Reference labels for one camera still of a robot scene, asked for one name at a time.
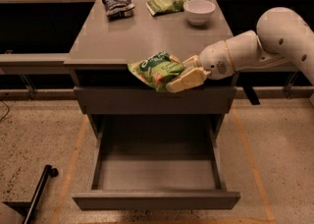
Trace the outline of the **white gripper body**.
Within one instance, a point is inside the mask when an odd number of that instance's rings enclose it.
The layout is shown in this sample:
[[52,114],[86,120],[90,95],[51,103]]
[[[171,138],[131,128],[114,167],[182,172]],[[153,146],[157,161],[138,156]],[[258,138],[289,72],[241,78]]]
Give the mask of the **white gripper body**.
[[226,41],[207,46],[199,55],[200,64],[208,72],[210,80],[221,80],[232,76],[235,67]]

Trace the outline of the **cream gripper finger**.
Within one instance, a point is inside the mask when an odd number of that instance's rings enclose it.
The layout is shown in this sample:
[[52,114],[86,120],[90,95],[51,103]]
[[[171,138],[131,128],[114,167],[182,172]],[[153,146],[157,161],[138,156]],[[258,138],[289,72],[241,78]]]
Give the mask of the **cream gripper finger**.
[[168,92],[177,93],[202,85],[208,73],[202,67],[188,67],[177,78],[166,84]]
[[183,61],[183,65],[186,68],[198,68],[200,66],[199,56],[193,55],[193,56],[189,57],[188,59]]

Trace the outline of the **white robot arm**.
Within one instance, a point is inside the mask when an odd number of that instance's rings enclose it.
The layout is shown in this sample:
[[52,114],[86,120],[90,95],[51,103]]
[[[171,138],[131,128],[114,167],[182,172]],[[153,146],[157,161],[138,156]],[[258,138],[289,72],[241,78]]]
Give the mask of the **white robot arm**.
[[295,11],[277,7],[260,17],[256,30],[211,44],[185,60],[185,70],[166,89],[176,93],[208,79],[221,80],[238,71],[285,62],[291,62],[314,84],[314,32]]

